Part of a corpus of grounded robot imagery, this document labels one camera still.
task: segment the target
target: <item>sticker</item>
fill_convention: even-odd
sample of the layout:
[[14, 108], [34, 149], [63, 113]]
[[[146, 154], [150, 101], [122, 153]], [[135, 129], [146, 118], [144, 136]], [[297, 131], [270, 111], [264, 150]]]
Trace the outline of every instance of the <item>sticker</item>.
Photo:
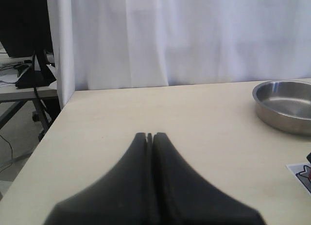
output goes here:
[[308, 194], [311, 195], [311, 179], [309, 178], [311, 172], [311, 164], [296, 163], [288, 164], [286, 167], [295, 176], [298, 182], [305, 188]]

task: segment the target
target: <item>light wood tabletop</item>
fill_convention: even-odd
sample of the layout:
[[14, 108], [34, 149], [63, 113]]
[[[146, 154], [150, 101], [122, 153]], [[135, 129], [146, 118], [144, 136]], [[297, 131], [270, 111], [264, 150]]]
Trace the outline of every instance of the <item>light wood tabletop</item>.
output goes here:
[[165, 132], [199, 174], [267, 224], [309, 225], [311, 197], [285, 165], [306, 162], [311, 140], [257, 118], [259, 83], [75, 92], [0, 202], [0, 224], [42, 224], [111, 169], [135, 133]]

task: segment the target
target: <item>white curtain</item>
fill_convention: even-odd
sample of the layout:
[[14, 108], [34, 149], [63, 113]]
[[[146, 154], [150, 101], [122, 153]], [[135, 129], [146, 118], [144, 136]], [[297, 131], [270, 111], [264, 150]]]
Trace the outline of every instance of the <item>white curtain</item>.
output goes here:
[[311, 0], [48, 0], [58, 89], [311, 77]]

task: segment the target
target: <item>computer monitor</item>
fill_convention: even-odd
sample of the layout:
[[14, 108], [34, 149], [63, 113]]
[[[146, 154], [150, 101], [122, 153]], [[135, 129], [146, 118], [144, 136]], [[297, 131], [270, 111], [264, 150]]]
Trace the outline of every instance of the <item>computer monitor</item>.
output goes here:
[[0, 0], [0, 42], [9, 57], [52, 52], [47, 0]]

